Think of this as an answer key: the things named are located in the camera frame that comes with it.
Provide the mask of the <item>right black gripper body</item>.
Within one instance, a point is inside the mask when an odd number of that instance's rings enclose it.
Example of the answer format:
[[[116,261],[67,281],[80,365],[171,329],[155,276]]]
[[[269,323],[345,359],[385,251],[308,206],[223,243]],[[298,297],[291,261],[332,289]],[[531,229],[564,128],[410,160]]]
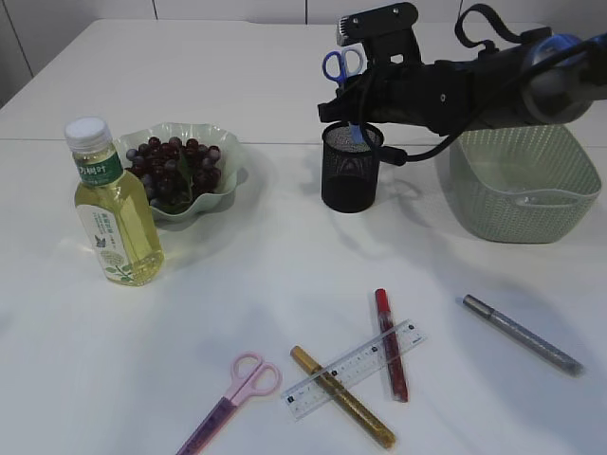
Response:
[[[319,104],[319,118],[414,125],[446,136],[477,107],[473,83],[463,62],[374,66],[348,78],[334,99]]]

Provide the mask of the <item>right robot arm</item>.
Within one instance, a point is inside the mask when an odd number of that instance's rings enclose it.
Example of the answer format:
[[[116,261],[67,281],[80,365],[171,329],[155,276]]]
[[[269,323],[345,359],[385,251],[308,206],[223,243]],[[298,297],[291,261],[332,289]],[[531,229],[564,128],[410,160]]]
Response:
[[[579,38],[556,34],[468,62],[371,65],[350,78],[333,100],[320,104],[319,117],[322,122],[363,118],[414,125],[444,137],[494,96],[471,130],[569,123],[606,97],[606,38],[596,39],[598,47],[591,52],[569,57],[508,89],[505,83],[573,48]]]

